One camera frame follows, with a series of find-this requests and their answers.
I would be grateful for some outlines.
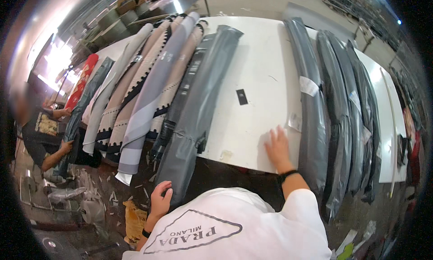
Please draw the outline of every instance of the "floor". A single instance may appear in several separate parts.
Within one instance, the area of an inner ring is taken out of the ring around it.
[[[329,19],[338,22],[349,31],[354,32],[356,24],[333,10],[329,9],[321,0],[207,0],[212,16],[251,16],[271,19],[281,19],[282,11],[287,2],[293,2],[314,10]],[[194,9],[200,14],[206,14],[204,1],[200,0]],[[363,47],[363,41],[357,39],[358,47]],[[373,41],[373,44],[365,52],[383,67],[388,67],[388,63],[393,57],[391,48],[381,42]],[[17,160],[14,167],[14,176],[17,191],[19,189],[19,178],[26,169],[33,169],[33,161],[27,154],[24,144],[18,143]],[[108,229],[107,238],[96,229],[65,232],[62,237],[67,243],[78,249],[81,253],[84,250],[99,248],[112,242],[119,242],[120,247],[106,250],[103,253],[96,253],[90,259],[121,259],[122,252],[129,246],[123,241],[126,235],[125,230],[125,206],[122,202],[131,199],[137,207],[148,210],[149,199],[153,183],[149,181],[154,175],[153,165],[148,165],[146,152],[151,148],[150,143],[146,143],[143,150],[140,172],[134,176],[131,186],[127,187],[114,178],[115,168],[104,165],[100,169],[77,166],[75,170],[85,169],[101,195],[102,201],[106,206],[106,225]],[[33,170],[39,189],[36,191],[32,200],[43,206],[49,206],[47,198],[41,191],[41,177],[37,166]],[[216,187],[243,187],[258,193],[276,211],[282,208],[284,198],[276,183],[275,176],[264,174],[257,171],[239,169],[223,163],[208,161],[202,158],[197,159],[196,169],[192,177],[185,202],[188,202],[200,193]],[[406,186],[404,183],[396,184],[393,198],[389,198],[390,184],[381,184],[376,200],[370,206],[361,202],[361,195],[355,197],[349,195],[343,201],[342,207],[338,212],[337,218],[331,224],[325,224],[327,230],[328,243],[331,249],[337,248],[350,229],[358,231],[355,243],[362,238],[369,221],[376,221],[376,233],[386,236],[389,228],[402,216],[405,210],[404,197]],[[112,192],[116,193],[118,205],[110,199]],[[24,201],[29,201],[27,195],[23,195]],[[37,208],[31,209],[29,205],[22,204],[23,210],[29,219],[45,222],[62,222],[70,219],[71,215],[52,214],[50,211]],[[48,235],[47,233],[37,232],[37,235]]]

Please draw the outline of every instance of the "red cloth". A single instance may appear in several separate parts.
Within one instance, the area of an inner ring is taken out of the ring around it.
[[[68,99],[68,102],[66,102],[64,108],[73,109],[77,105],[77,102],[80,100],[81,95],[83,94],[84,87],[87,84],[87,80],[89,80],[89,76],[92,73],[96,63],[98,62],[98,59],[99,56],[97,54],[91,54],[87,58],[87,61],[84,64],[83,71],[80,74],[80,79],[78,80],[77,85],[75,86],[72,95]]]

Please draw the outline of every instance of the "worker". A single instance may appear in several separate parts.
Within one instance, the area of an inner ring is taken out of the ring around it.
[[[265,148],[285,198],[280,212],[246,189],[218,188],[167,214],[173,189],[164,181],[151,195],[143,238],[122,260],[329,259],[316,197],[290,162],[284,129],[270,136]]]
[[[58,121],[70,116],[70,109],[49,110],[41,106],[34,90],[28,83],[14,86],[9,96],[9,107],[21,129],[24,146],[34,163],[42,171],[48,171],[60,162],[63,156],[71,154],[70,163],[97,168],[102,160],[101,153],[91,156],[83,151],[85,130],[79,127],[79,135],[74,141],[63,142],[66,123]]]

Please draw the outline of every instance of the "white cutting table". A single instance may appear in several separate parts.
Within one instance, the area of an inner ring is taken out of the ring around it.
[[[281,21],[250,17],[211,17],[205,34],[215,33],[218,25],[230,25],[244,33],[223,80],[212,120],[206,149],[200,157],[274,173],[263,143],[277,125],[287,129],[290,159],[298,165],[301,133],[288,126],[288,116],[302,117],[299,76],[289,36]],[[316,30],[307,28],[312,41]],[[97,52],[100,57],[94,72],[106,56],[113,60],[121,55],[133,37]],[[382,138],[382,168],[379,182],[391,182],[394,165],[394,107],[397,134],[406,137],[403,114],[391,76],[362,52],[355,50],[368,70],[376,93]],[[390,87],[388,96],[385,81]],[[248,101],[240,105],[236,90],[244,89]],[[406,180],[406,165],[399,167],[395,181]]]

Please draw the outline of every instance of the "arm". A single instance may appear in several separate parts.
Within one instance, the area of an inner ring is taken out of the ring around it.
[[[61,109],[61,110],[53,110],[52,111],[52,116],[54,119],[59,119],[60,117],[63,116],[71,116],[71,109]]]
[[[161,194],[166,190],[165,197],[162,197]],[[151,198],[151,210],[150,214],[147,217],[146,225],[144,226],[144,231],[150,233],[153,231],[156,223],[160,220],[160,218],[164,217],[167,214],[170,208],[171,196],[173,195],[173,189],[171,189],[171,181],[164,181],[159,183],[152,192]],[[143,248],[144,244],[146,244],[147,237],[143,236],[137,244],[136,251],[140,251]]]
[[[281,175],[296,170],[289,158],[289,142],[283,128],[278,126],[277,133],[275,133],[274,130],[271,130],[270,135],[271,142],[265,143],[265,148],[269,160],[275,168],[277,168],[278,174]],[[282,188],[284,199],[286,200],[290,193],[297,189],[310,189],[299,173],[294,173],[286,177],[286,180],[282,184]]]
[[[41,166],[41,170],[46,172],[49,169],[51,169],[52,167],[56,166],[57,163],[62,159],[62,157],[71,151],[73,142],[74,141],[72,140],[70,142],[65,143],[62,140],[62,145],[61,145],[60,149],[57,152],[55,152],[54,154],[52,154],[52,155],[50,155],[44,159],[42,166]]]

